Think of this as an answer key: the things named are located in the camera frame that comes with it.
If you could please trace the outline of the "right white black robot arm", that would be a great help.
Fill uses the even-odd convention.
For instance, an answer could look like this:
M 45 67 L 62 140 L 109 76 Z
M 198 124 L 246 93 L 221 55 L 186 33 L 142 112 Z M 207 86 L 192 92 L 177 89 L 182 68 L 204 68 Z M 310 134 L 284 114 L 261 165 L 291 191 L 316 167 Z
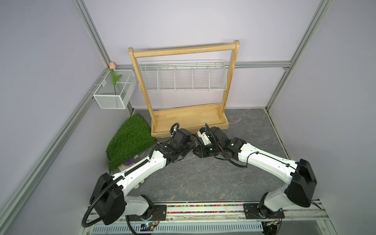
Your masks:
M 229 139 L 218 127 L 202 127 L 197 132 L 198 157 L 221 155 L 225 161 L 240 168 L 254 165 L 273 174 L 284 185 L 263 194 L 257 205 L 245 206 L 251 218 L 284 218 L 282 209 L 297 205 L 309 208 L 317 186 L 317 179 L 310 163 L 304 159 L 293 161 L 263 151 L 240 138 Z

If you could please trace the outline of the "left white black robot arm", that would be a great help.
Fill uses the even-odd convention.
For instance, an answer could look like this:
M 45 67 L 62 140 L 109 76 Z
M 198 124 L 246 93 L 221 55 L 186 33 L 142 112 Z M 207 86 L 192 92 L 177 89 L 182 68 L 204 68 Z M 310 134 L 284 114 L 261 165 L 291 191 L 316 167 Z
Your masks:
M 151 219 L 154 203 L 146 195 L 129 196 L 129 192 L 152 173 L 186 156 L 195 146 L 196 136 L 190 131 L 173 130 L 169 140 L 156 143 L 150 154 L 140 162 L 114 175 L 101 175 L 83 216 L 82 227 L 90 227 L 100 221 L 109 225 L 122 215 Z

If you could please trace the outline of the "green artificial grass mat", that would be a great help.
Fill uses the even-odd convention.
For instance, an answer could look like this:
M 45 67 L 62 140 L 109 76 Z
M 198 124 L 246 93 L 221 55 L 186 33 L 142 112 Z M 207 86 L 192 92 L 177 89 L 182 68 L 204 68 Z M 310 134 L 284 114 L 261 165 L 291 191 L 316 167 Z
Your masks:
M 143 116 L 132 115 L 123 123 L 107 146 L 108 170 L 114 171 L 155 143 L 156 139 L 151 136 L 151 127 Z

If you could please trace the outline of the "pink tulip artificial flower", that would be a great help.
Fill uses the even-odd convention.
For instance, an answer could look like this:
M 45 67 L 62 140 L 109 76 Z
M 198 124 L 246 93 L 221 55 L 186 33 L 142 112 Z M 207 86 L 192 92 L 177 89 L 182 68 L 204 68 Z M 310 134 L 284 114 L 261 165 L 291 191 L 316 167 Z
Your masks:
M 114 87 L 114 93 L 115 93 L 115 95 L 117 95 L 117 92 L 116 92 L 116 84 L 117 84 L 117 82 L 120 80 L 120 78 L 122 77 L 122 74 L 120 74 L 120 75 L 116 75 L 116 74 L 115 74 L 116 65 L 115 65 L 114 62 L 110 62 L 110 64 L 109 64 L 109 69 L 110 69 L 110 74 L 111 74 L 111 76 L 112 76 L 113 87 Z

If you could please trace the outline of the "wooden rack frame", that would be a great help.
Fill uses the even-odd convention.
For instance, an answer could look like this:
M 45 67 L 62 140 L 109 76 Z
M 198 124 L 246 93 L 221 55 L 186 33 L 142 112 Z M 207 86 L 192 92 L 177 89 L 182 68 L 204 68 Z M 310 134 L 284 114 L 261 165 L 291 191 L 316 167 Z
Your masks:
M 218 125 L 221 128 L 227 129 L 229 122 L 225 115 L 225 108 L 230 92 L 230 87 L 234 75 L 234 69 L 239 53 L 240 41 L 235 40 L 231 44 L 214 45 L 214 46 L 201 46 L 201 47 L 188 47 L 176 48 L 165 50 L 141 51 L 136 52 L 133 48 L 129 48 L 129 55 L 134 66 L 141 90 L 143 92 L 151 120 L 151 135 L 154 137 L 167 137 L 169 127 L 173 122 L 179 122 L 182 126 L 190 131 L 196 132 L 205 123 L 209 125 Z M 141 66 L 137 59 L 144 57 L 157 57 L 157 56 L 171 56 L 181 54 L 194 54 L 205 52 L 220 52 L 231 51 L 230 63 L 226 75 L 225 89 L 223 92 L 221 103 L 202 104 L 196 106 L 187 106 L 180 108 L 172 108 L 166 110 L 154 111 L 150 98 L 147 93 L 146 84 L 142 75 Z

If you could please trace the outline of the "white mesh wall basket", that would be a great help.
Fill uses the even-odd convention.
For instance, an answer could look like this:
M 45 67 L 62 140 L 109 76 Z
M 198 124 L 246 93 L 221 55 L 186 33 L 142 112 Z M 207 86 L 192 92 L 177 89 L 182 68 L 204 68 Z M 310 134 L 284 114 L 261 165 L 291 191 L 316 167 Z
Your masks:
M 110 69 L 94 91 L 101 109 L 126 109 L 137 85 L 133 70 Z

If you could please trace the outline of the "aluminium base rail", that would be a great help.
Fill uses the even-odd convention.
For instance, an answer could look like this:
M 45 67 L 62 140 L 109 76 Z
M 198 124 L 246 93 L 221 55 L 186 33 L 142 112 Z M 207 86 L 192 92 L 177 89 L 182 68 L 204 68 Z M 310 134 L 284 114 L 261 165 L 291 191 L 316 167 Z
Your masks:
M 111 224 L 103 222 L 85 228 L 87 235 L 164 233 L 268 232 L 290 222 L 311 221 L 323 233 L 330 226 L 326 211 L 316 201 L 309 208 L 296 205 L 272 212 L 267 218 L 257 215 L 256 202 L 156 203 L 145 215 L 121 215 Z

